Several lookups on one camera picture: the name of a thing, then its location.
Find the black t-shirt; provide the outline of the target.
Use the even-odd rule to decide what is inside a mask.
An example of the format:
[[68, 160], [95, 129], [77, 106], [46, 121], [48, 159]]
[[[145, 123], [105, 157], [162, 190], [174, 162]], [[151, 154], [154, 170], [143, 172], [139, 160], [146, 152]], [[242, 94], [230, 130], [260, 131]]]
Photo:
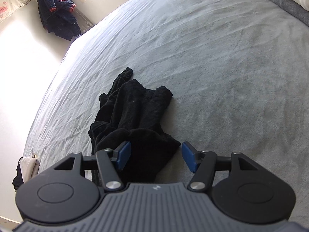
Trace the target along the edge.
[[132, 75], [133, 70], [126, 68], [109, 92], [100, 95], [100, 109], [88, 135], [92, 154], [129, 141], [131, 155], [119, 172], [121, 180], [152, 183], [181, 145], [160, 125], [173, 94], [165, 86], [147, 89]]

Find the clothes beside bed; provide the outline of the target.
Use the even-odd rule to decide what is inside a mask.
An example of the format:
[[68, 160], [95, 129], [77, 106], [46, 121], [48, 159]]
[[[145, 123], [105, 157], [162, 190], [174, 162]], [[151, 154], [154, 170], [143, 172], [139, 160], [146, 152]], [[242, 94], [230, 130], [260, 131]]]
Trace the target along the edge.
[[19, 159], [16, 173], [12, 185], [14, 190], [17, 191], [18, 188], [35, 177], [38, 174], [40, 166], [40, 161], [37, 157], [22, 157]]

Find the grey bed sheet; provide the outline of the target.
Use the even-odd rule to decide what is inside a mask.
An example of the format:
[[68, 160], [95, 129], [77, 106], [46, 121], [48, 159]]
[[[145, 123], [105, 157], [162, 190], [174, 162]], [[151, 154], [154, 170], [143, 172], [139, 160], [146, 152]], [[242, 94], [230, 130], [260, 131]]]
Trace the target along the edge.
[[220, 156], [240, 151], [296, 193], [308, 226], [308, 27], [269, 0], [130, 0], [75, 40], [24, 155], [45, 170], [91, 154], [99, 96], [125, 68], [173, 94], [164, 132]]

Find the dark hanging jacket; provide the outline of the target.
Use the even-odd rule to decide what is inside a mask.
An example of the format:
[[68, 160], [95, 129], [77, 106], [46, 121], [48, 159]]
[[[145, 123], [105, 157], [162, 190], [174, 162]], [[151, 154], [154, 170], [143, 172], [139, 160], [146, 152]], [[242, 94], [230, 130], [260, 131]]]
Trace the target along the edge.
[[76, 4], [72, 0], [37, 0], [43, 28], [48, 33], [71, 41], [81, 36], [81, 29], [73, 15]]

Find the grey folded garment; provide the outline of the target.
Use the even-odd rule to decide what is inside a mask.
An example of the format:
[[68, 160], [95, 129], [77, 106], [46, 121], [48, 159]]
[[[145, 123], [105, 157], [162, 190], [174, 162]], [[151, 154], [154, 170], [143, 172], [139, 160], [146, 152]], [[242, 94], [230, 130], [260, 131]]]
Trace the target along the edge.
[[286, 11], [307, 27], [309, 26], [309, 13], [301, 5], [293, 0], [270, 0], [275, 5], [279, 6], [282, 10]]

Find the white red wall poster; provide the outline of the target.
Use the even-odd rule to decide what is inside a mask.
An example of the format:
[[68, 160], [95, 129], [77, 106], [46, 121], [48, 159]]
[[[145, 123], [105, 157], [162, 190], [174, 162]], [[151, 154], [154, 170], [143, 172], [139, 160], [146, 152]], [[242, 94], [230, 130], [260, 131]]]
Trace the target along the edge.
[[0, 21], [6, 20], [21, 7], [23, 3], [20, 0], [0, 0]]

